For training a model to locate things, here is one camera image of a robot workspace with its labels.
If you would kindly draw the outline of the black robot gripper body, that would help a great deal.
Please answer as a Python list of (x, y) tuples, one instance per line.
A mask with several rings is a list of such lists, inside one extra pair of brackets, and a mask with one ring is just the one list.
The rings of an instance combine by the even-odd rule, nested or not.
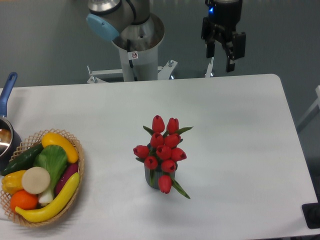
[(208, 14), (203, 18), (201, 39), (215, 38), (222, 47), (231, 40), (237, 32), (236, 26), (241, 19), (243, 2), (241, 0), (206, 0)]

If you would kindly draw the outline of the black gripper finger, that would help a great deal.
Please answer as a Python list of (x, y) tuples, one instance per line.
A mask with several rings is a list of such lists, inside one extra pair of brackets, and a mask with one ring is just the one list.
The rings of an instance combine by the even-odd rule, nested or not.
[(206, 43), (206, 58), (213, 58), (215, 56), (215, 38), (208, 38)]
[(226, 43), (225, 52), (227, 55), (226, 72), (235, 70), (235, 61), (243, 58), (246, 52), (246, 33), (233, 32), (231, 40)]

